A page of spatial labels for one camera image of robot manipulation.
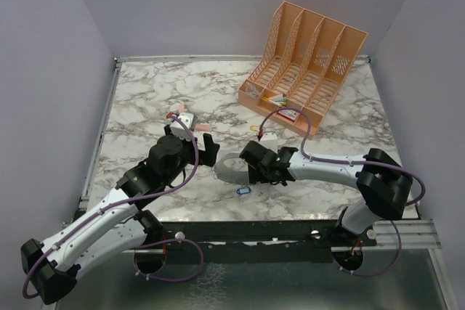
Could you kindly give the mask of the blue key tag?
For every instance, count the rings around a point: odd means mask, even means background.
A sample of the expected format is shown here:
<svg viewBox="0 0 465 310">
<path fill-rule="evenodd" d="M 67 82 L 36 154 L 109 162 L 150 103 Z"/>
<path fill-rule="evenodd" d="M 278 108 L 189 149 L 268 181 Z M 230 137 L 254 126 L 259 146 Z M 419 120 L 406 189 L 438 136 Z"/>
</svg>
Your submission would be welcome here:
<svg viewBox="0 0 465 310">
<path fill-rule="evenodd" d="M 236 193 L 238 195 L 246 195 L 250 193 L 250 188 L 249 187 L 241 187 L 236 190 Z"/>
</svg>

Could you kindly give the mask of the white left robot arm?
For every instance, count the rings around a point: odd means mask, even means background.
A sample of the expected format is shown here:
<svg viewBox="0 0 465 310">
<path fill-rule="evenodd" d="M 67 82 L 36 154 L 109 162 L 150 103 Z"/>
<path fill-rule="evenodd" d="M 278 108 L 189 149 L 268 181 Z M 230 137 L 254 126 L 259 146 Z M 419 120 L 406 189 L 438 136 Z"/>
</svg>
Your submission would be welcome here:
<svg viewBox="0 0 465 310">
<path fill-rule="evenodd" d="M 174 121 L 153 145 L 148 156 L 129 169 L 106 196 L 66 228 L 39 241 L 29 239 L 20 248 L 25 272 L 23 297 L 39 297 L 46 305 L 64 298 L 78 278 L 94 265 L 132 248 L 166 246 L 162 223 L 146 206 L 155 199 L 185 186 L 173 181 L 188 165 L 213 167 L 220 146 L 208 133 L 200 150 L 193 130 Z"/>
</svg>

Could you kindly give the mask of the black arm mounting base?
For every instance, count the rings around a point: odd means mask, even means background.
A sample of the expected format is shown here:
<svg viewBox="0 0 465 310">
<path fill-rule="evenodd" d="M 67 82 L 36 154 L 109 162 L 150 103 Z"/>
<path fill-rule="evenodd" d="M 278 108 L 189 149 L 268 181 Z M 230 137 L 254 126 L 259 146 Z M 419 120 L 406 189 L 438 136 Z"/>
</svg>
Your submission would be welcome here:
<svg viewBox="0 0 465 310">
<path fill-rule="evenodd" d="M 149 211 L 117 224 L 86 248 L 76 264 L 83 270 L 131 251 L 142 269 L 162 264 L 258 264 L 310 261 L 330 263 L 341 248 L 360 265 L 360 248 L 376 242 L 366 234 L 343 232 L 336 220 L 197 221 L 161 223 Z"/>
</svg>

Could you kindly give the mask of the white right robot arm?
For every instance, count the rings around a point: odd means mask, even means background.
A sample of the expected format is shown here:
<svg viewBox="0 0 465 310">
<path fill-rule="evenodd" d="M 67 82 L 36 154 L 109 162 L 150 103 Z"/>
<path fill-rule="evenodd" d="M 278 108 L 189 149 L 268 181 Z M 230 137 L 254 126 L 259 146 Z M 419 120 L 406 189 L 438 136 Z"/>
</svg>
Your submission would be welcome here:
<svg viewBox="0 0 465 310">
<path fill-rule="evenodd" d="M 290 181 L 314 180 L 358 189 L 361 198 L 343 208 L 335 227 L 323 234 L 341 245 L 351 245 L 377 221 L 401 219 L 413 183 L 412 175 L 377 148 L 366 155 L 324 158 L 305 156 L 295 147 L 274 152 L 250 141 L 239 158 L 248 165 L 252 184 L 286 186 Z"/>
</svg>

